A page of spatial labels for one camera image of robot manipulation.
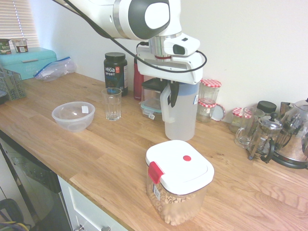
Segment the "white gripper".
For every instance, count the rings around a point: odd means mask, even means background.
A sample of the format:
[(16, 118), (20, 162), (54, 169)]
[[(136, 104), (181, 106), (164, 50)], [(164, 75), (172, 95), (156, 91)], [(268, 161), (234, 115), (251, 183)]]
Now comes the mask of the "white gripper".
[(168, 104), (173, 108), (178, 97), (180, 83), (197, 84), (202, 79), (202, 57), (195, 52), (190, 56), (172, 56), (171, 59), (160, 61), (150, 53), (148, 47), (138, 47), (137, 55), (139, 58), (149, 63), (148, 66), (138, 61), (138, 70), (141, 74), (150, 77), (157, 77), (169, 80), (171, 93), (168, 96)]

